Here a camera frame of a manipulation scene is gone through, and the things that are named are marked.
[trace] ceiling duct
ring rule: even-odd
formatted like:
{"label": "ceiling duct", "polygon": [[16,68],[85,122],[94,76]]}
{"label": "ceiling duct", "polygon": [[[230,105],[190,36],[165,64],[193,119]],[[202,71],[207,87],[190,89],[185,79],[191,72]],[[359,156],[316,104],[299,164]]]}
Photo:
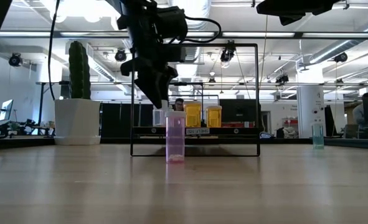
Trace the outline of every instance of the ceiling duct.
{"label": "ceiling duct", "polygon": [[[185,10],[185,15],[189,17],[208,18],[210,15],[211,0],[168,0],[168,6],[178,6],[180,9]],[[202,30],[207,25],[206,21],[186,20],[186,22],[188,30]],[[200,52],[200,47],[187,47],[185,62],[197,62]],[[194,78],[197,73],[197,66],[198,65],[177,64],[176,69],[180,81]],[[179,92],[193,91],[193,86],[179,86],[178,90]]]}
{"label": "ceiling duct", "polygon": [[[368,25],[358,29],[356,32],[368,32]],[[366,40],[339,40],[325,49],[313,54],[309,58],[310,64],[317,64],[334,58],[335,56],[363,43]]]}

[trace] pipe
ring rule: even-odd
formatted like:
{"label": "pipe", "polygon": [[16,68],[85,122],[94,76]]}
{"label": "pipe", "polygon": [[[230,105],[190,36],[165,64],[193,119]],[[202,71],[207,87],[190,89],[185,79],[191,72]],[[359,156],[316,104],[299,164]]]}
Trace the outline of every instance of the pipe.
{"label": "pipe", "polygon": [[[256,6],[263,1],[256,1]],[[216,2],[212,3],[212,7],[252,7],[252,1],[237,1],[237,2]],[[343,10],[346,7],[346,4],[337,3],[332,9],[341,9]],[[368,3],[351,3],[350,9],[368,9]]]}
{"label": "pipe", "polygon": [[356,62],[357,60],[362,59],[362,58],[367,57],[367,56],[368,56],[368,53],[366,53],[366,54],[364,54],[364,55],[361,55],[361,56],[359,56],[358,58],[355,58],[355,59],[353,59],[353,60],[351,60],[351,61],[349,61],[349,62],[343,63],[343,64],[341,64],[341,65],[339,65],[339,66],[337,66],[337,67],[334,67],[334,68],[332,68],[332,69],[330,69],[330,70],[328,70],[328,71],[326,71],[326,72],[324,72],[324,73],[333,72],[333,71],[335,71],[336,69],[339,69],[339,68],[345,67],[345,66],[347,66],[347,65],[349,65],[349,64],[351,64],[351,63],[354,63],[354,62]]}
{"label": "pipe", "polygon": [[[368,25],[357,30],[358,32],[368,32]],[[317,64],[329,60],[361,43],[365,40],[339,40],[326,48],[322,49],[309,58],[310,64]]]}
{"label": "pipe", "polygon": [[[208,18],[210,16],[211,0],[168,0],[168,6],[178,6],[185,10],[186,16]],[[202,30],[206,27],[206,21],[187,20],[189,30]],[[187,47],[185,61],[195,63],[201,54],[200,47]],[[193,78],[196,76],[198,65],[177,64],[176,69],[179,78]],[[179,86],[179,91],[188,91],[188,86]]]}
{"label": "pipe", "polygon": [[366,68],[363,68],[362,70],[359,70],[358,72],[352,72],[352,73],[348,73],[346,75],[342,75],[340,77],[337,77],[335,80],[338,80],[338,79],[343,79],[343,81],[349,81],[355,77],[358,77],[360,75],[365,75],[365,74],[368,74],[368,67]]}

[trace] fluorescent light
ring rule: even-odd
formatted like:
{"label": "fluorescent light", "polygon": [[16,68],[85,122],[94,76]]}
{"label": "fluorescent light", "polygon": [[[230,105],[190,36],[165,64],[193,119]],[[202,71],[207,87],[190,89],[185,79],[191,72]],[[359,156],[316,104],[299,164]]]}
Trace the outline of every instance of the fluorescent light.
{"label": "fluorescent light", "polygon": [[[223,32],[223,37],[265,37],[265,32]],[[267,32],[267,37],[294,37],[294,32]]]}
{"label": "fluorescent light", "polygon": [[62,37],[128,37],[127,31],[113,32],[61,32]]}
{"label": "fluorescent light", "polygon": [[306,38],[368,38],[368,33],[304,33]]}
{"label": "fluorescent light", "polygon": [[213,37],[214,32],[188,32],[187,37]]}
{"label": "fluorescent light", "polygon": [[212,7],[252,7],[250,3],[213,3]]}
{"label": "fluorescent light", "polygon": [[49,37],[49,32],[14,32],[14,31],[1,31],[0,37]]}

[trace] black cable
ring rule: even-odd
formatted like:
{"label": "black cable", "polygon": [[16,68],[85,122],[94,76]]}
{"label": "black cable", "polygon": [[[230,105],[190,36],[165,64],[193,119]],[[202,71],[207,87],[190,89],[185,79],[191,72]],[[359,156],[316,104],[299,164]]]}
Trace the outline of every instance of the black cable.
{"label": "black cable", "polygon": [[60,0],[56,0],[56,6],[55,6],[55,13],[54,17],[52,18],[52,24],[51,24],[51,31],[50,31],[50,37],[49,37],[49,48],[48,48],[48,79],[49,79],[49,91],[51,92],[52,99],[55,100],[54,91],[52,90],[52,84],[51,84],[51,56],[52,56],[52,41],[54,38],[54,30],[55,30],[55,23],[57,21],[57,13],[59,8],[59,2]]}
{"label": "black cable", "polygon": [[211,38],[209,40],[185,39],[185,41],[189,41],[189,42],[193,42],[193,43],[198,43],[198,44],[207,44],[207,43],[210,43],[213,40],[217,39],[221,35],[222,28],[221,28],[221,25],[217,21],[214,21],[212,19],[207,19],[207,18],[192,18],[192,17],[189,17],[189,16],[185,16],[185,19],[189,19],[189,20],[192,20],[192,21],[206,21],[206,22],[211,22],[211,23],[215,24],[219,28],[218,34],[215,35],[213,38]]}

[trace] shelf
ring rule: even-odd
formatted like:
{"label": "shelf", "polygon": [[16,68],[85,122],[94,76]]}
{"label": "shelf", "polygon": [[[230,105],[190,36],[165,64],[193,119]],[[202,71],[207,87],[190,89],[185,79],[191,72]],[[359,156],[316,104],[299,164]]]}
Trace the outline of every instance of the shelf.
{"label": "shelf", "polygon": [[[186,128],[186,136],[258,136],[257,128]],[[165,136],[164,127],[134,127],[134,134]]]}

